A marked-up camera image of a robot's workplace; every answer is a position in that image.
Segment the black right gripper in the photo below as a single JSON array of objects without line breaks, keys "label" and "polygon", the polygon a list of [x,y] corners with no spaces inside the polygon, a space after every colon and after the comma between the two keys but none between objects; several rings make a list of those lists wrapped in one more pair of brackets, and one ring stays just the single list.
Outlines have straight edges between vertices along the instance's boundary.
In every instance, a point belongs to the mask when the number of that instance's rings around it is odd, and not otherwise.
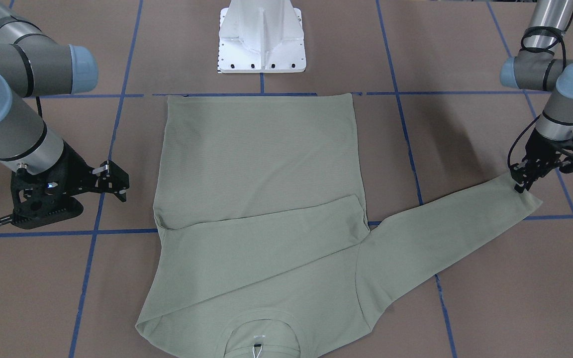
[{"label": "black right gripper", "polygon": [[111,193],[126,201],[129,175],[111,160],[94,169],[66,144],[55,165],[31,175],[18,169],[11,175],[13,213],[11,224],[21,229],[47,226],[82,214],[84,207],[75,198],[80,193]]}]

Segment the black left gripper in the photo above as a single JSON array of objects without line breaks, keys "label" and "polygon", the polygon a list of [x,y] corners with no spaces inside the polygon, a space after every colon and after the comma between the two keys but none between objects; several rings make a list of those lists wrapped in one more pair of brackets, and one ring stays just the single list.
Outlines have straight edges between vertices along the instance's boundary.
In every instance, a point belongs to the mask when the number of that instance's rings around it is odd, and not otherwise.
[{"label": "black left gripper", "polygon": [[561,173],[573,173],[573,131],[568,140],[556,141],[534,130],[525,145],[522,161],[509,164],[514,190],[529,191],[535,181],[557,168]]}]

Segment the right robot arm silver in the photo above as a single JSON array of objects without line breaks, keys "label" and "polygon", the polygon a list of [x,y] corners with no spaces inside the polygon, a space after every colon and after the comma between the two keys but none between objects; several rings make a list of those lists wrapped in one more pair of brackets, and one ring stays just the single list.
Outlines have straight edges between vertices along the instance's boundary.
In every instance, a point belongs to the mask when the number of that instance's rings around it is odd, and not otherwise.
[{"label": "right robot arm silver", "polygon": [[61,45],[38,25],[0,3],[0,163],[11,171],[13,211],[0,218],[34,229],[75,218],[81,193],[126,201],[129,175],[113,161],[86,161],[48,127],[40,99],[92,91],[97,61],[86,48]]}]

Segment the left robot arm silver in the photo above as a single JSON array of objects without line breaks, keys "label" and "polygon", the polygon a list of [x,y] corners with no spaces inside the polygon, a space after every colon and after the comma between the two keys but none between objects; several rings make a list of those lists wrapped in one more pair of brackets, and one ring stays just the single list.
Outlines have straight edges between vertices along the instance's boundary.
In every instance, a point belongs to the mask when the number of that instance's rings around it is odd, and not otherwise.
[{"label": "left robot arm silver", "polygon": [[573,20],[573,0],[539,0],[520,41],[518,55],[503,63],[503,86],[548,91],[531,131],[525,155],[508,163],[515,190],[523,193],[549,172],[573,173],[573,60],[567,59],[564,36]]}]

